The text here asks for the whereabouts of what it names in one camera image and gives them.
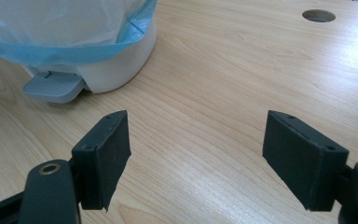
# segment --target metal screw hole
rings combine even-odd
[[[60,165],[58,163],[50,163],[44,165],[42,168],[39,169],[40,175],[51,175],[55,172],[60,170]]]

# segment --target bin pedal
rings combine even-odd
[[[74,73],[41,72],[27,82],[22,91],[35,100],[64,104],[86,87],[83,77]]]

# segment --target wooden table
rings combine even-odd
[[[336,19],[307,21],[308,9]],[[141,72],[65,105],[31,101],[0,59],[0,201],[44,161],[69,160],[104,115],[129,112],[132,156],[108,213],[83,223],[337,223],[305,211],[262,157],[268,110],[303,119],[358,162],[358,2],[159,0]]]

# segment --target plastic bin liner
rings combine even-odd
[[[0,57],[39,67],[108,60],[140,41],[157,0],[0,0]]]

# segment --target white trash bin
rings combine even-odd
[[[115,90],[139,72],[152,52],[156,37],[153,18],[141,41],[123,49],[110,60],[79,66],[23,66],[32,79],[22,90],[32,99],[62,104],[74,100],[84,89],[94,93]]]

